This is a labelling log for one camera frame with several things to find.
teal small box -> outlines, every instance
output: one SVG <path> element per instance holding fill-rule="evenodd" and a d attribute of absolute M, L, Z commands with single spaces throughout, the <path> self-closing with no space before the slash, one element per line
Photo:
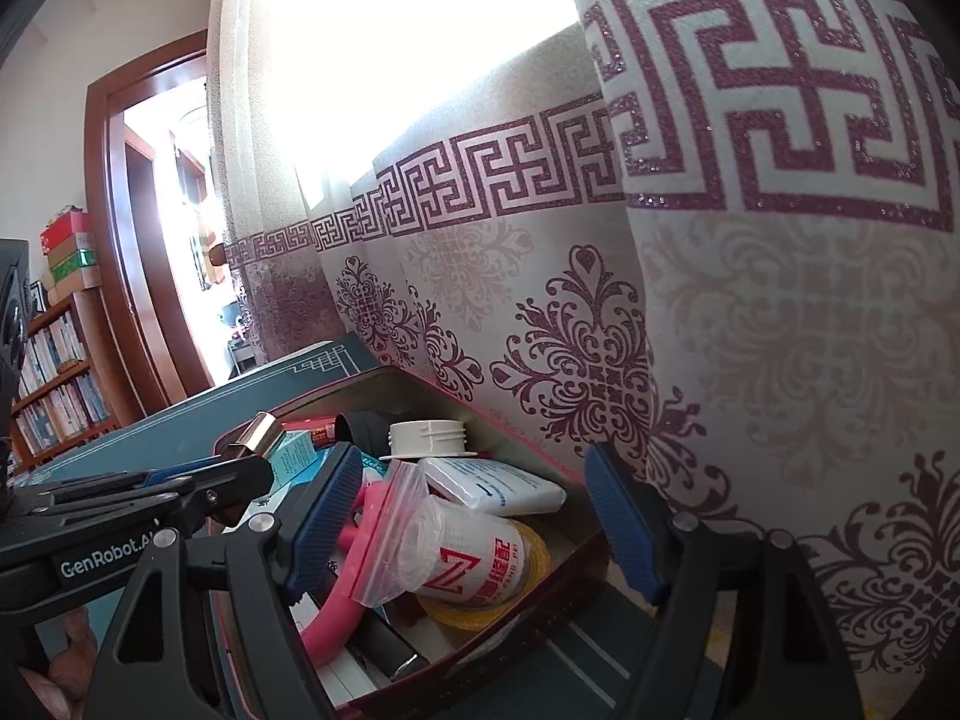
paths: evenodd
<path fill-rule="evenodd" d="M 289 432 L 274 454 L 270 456 L 270 466 L 274 470 L 274 483 L 270 487 L 270 493 L 257 498 L 258 501 L 266 500 L 276 493 L 315 459 L 317 459 L 317 453 L 313 448 L 313 440 L 310 439 L 310 431 Z"/>

blue rubber pad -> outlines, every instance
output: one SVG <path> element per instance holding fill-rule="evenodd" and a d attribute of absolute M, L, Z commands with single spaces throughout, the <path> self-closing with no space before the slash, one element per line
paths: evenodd
<path fill-rule="evenodd" d="M 627 584 L 650 604 L 659 605 L 669 588 L 656 574 L 654 542 L 613 462 L 596 446 L 587 450 L 587 493 Z"/>
<path fill-rule="evenodd" d="M 327 457 L 326 464 L 336 458 Z M 360 490 L 363 461 L 360 450 L 351 446 L 329 475 L 318 474 L 311 485 L 322 486 L 316 502 L 291 540 L 291 562 L 283 593 L 287 603 L 294 604 L 304 592 L 314 589 L 323 579 L 323 572 L 337 542 L 350 507 Z"/>
<path fill-rule="evenodd" d="M 173 479 L 175 476 L 182 476 L 190 471 L 195 471 L 197 469 L 202 469 L 205 466 L 209 466 L 213 463 L 219 463 L 220 458 L 203 458 L 202 460 L 191 460 L 189 463 L 181 463 L 179 466 L 171 466 L 169 469 L 160 469 L 159 471 L 154 471 L 147 477 L 146 481 L 143 483 L 145 488 L 152 487 L 153 485 L 159 485 L 162 482 L 166 482 L 168 479 Z"/>

wooden bookshelf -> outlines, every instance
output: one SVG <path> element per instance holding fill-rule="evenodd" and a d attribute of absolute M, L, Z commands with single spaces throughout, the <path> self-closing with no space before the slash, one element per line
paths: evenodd
<path fill-rule="evenodd" d="M 73 326 L 77 331 L 80 343 L 83 343 L 86 359 L 74 362 L 68 367 L 61 367 L 55 378 L 13 403 L 10 425 L 11 438 L 13 439 L 13 452 L 20 461 L 14 473 L 22 473 L 41 466 L 56 458 L 56 456 L 64 454 L 64 452 L 96 439 L 104 433 L 133 424 L 144 416 L 136 395 L 133 393 L 116 343 L 114 343 L 99 289 L 81 290 L 73 293 L 69 298 L 64 298 L 56 305 L 51 306 L 48 311 L 34 317 L 27 330 L 28 338 L 35 336 L 36 333 L 63 317 L 67 312 L 71 314 Z M 88 428 L 75 433 L 73 436 L 66 437 L 56 446 L 45 449 L 40 453 L 32 452 L 16 422 L 20 412 L 32 403 L 42 401 L 59 386 L 63 386 L 85 373 L 90 375 L 93 383 L 100 391 L 101 399 L 107 409 L 107 419 L 91 424 Z"/>

open box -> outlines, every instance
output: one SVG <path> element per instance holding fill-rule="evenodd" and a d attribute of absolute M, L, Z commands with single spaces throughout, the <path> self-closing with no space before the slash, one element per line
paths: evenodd
<path fill-rule="evenodd" d="M 556 482 L 568 492 L 560 512 L 524 518 L 542 535 L 553 533 L 554 541 L 568 545 L 544 579 L 478 634 L 445 630 L 431 621 L 448 642 L 448 654 L 435 659 L 424 650 L 430 666 L 338 707 L 343 718 L 429 717 L 524 658 L 592 601 L 605 584 L 610 553 L 580 479 L 469 404 L 404 370 L 381 367 L 360 373 L 299 396 L 273 409 L 272 414 L 286 421 L 354 410 L 413 412 L 420 418 L 460 420 L 467 431 L 468 449 Z M 214 451 L 220 453 L 245 426 L 238 425 L 220 437 Z M 248 711 L 256 715 L 229 596 L 218 593 L 215 608 L 237 690 Z"/>

human hand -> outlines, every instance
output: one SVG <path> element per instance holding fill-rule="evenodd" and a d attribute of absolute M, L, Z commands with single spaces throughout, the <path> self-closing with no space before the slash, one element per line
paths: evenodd
<path fill-rule="evenodd" d="M 24 668 L 20 673 L 55 720 L 80 720 L 97 659 L 97 638 L 85 607 L 68 611 L 61 619 L 69 645 L 50 661 L 47 676 Z"/>

